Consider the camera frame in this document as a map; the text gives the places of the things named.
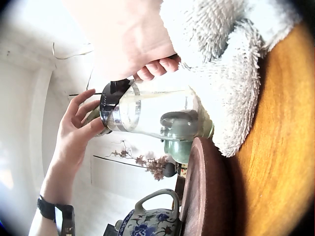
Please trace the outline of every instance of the glass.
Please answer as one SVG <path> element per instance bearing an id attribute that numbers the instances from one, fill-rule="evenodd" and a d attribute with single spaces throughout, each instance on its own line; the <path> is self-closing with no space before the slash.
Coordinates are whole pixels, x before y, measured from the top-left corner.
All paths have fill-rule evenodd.
<path id="1" fill-rule="evenodd" d="M 134 81 L 108 117 L 107 126 L 113 131 L 169 141 L 208 138 L 213 129 L 207 112 L 188 86 L 161 78 Z"/>

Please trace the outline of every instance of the teapot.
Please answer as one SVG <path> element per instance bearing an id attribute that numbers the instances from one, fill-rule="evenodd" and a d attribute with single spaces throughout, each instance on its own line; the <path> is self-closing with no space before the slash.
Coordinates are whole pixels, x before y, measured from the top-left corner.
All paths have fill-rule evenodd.
<path id="1" fill-rule="evenodd" d="M 142 204 L 161 194 L 169 194 L 174 200 L 174 209 L 145 210 Z M 115 224 L 117 236 L 178 236 L 181 229 L 179 220 L 179 198 L 175 191 L 162 189 L 136 203 L 135 208 Z"/>

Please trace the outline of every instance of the blender lid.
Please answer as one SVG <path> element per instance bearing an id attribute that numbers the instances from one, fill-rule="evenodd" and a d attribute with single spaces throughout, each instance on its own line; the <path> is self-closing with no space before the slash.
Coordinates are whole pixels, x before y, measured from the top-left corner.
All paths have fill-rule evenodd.
<path id="1" fill-rule="evenodd" d="M 100 117 L 105 127 L 107 126 L 109 115 L 118 105 L 120 98 L 127 92 L 132 83 L 133 80 L 129 79 L 111 81 L 103 89 L 100 97 Z"/>

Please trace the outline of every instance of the orange wood surface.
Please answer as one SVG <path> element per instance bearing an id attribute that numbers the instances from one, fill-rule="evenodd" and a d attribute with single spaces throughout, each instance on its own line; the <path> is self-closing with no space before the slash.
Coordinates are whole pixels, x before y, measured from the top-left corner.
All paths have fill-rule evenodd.
<path id="1" fill-rule="evenodd" d="M 314 201 L 314 41 L 297 25 L 261 63 L 253 127 L 227 159 L 234 235 L 288 235 Z"/>

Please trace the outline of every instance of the black ball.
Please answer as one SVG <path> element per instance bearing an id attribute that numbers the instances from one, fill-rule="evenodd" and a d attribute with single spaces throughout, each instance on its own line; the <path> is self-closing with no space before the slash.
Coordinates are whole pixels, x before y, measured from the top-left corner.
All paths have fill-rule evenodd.
<path id="1" fill-rule="evenodd" d="M 175 165 L 171 162 L 168 162 L 165 165 L 165 169 L 163 170 L 163 174 L 167 178 L 174 176 L 176 174 Z"/>

